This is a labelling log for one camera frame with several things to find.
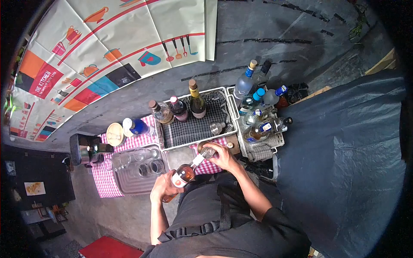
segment concrete wall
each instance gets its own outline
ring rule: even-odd
[[[261,64],[272,59],[271,87],[311,81],[353,47],[348,33],[357,16],[346,0],[218,1],[215,61],[176,67],[113,92],[74,115],[43,143],[3,137],[4,142],[69,151],[72,134],[100,134],[112,122],[149,114],[148,100],[188,94],[190,78],[200,90],[233,85],[251,59]],[[366,16],[369,24],[376,22],[371,10]],[[368,30],[363,26],[362,35]]]

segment black shirt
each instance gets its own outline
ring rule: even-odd
[[[307,257],[310,241],[278,208],[270,208],[261,222],[249,214],[249,206],[239,186],[225,186],[230,202],[231,228],[195,237],[173,239],[150,245],[141,258],[205,256]],[[198,226],[220,219],[217,184],[211,183],[189,192],[182,200],[172,225],[166,232],[180,227]]]

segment hand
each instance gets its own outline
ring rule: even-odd
[[[219,154],[219,158],[210,158],[208,161],[216,164],[222,169],[227,170],[231,174],[237,173],[242,167],[237,159],[232,155],[229,148],[217,143],[206,143],[205,147],[211,147]]]
[[[172,175],[175,173],[175,169],[170,170],[166,174],[160,175],[154,184],[154,187],[152,188],[151,191],[151,202],[162,202],[162,198],[165,195],[173,195],[173,194],[178,194],[178,193],[183,193],[184,188],[178,188],[175,185],[173,185],[171,181]]]

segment apron strap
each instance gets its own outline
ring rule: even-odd
[[[224,192],[220,185],[217,186],[217,194],[221,201],[221,215],[219,221],[211,221],[201,226],[180,227],[177,230],[162,232],[158,237],[161,243],[181,237],[203,236],[214,231],[224,231],[231,228],[230,206],[228,199],[224,196]]]

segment person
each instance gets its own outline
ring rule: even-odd
[[[271,205],[228,147],[205,146],[219,154],[209,161],[227,172],[208,182],[196,176],[185,192],[172,184],[174,170],[159,176],[150,194],[151,245],[141,257],[307,257],[307,235]],[[162,198],[177,193],[178,212],[169,226]]]

